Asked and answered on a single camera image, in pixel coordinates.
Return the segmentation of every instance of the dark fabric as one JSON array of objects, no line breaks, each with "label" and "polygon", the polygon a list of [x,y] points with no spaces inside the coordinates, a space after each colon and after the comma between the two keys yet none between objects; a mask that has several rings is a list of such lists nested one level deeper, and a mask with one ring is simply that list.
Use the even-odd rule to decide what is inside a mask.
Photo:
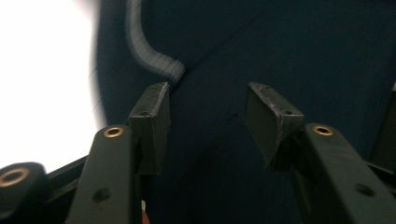
[{"label": "dark fabric", "polygon": [[[164,78],[127,46],[124,0],[102,0],[97,74],[109,124]],[[249,81],[366,157],[396,79],[394,1],[143,1],[150,45],[182,61],[164,174],[144,179],[156,223],[300,223],[290,174],[263,169],[243,123]]]}]

